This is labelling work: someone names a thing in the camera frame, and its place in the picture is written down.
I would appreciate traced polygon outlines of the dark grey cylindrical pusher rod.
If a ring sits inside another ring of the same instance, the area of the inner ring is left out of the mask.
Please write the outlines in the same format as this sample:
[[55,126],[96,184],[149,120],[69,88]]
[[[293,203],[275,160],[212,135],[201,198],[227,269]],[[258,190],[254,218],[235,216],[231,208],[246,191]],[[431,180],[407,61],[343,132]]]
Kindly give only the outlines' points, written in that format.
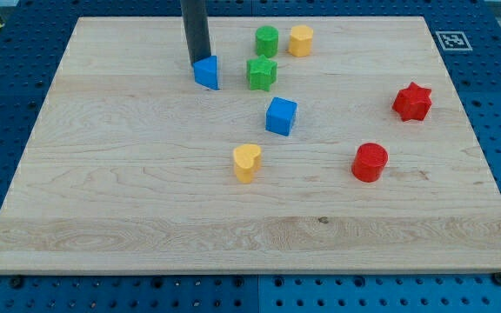
[[190,64],[211,56],[205,0],[180,0]]

